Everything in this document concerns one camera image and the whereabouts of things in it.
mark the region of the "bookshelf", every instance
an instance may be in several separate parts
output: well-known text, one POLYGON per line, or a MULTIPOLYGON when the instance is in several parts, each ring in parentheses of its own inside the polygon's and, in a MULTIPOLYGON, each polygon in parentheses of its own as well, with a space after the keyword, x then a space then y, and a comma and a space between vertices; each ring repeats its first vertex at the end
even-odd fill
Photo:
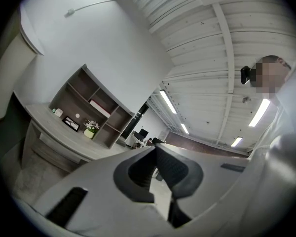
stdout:
POLYGON ((93 140, 107 148, 112 148, 134 115, 112 96, 88 70, 86 64, 62 86, 49 108, 63 110, 61 119, 68 116, 80 125, 79 130, 81 131, 86 129, 83 124, 86 119, 96 121, 100 129, 94 135, 93 140), (91 100, 96 102, 97 107, 89 103, 91 100), (104 115, 103 110, 97 108, 102 108, 110 116, 104 115))

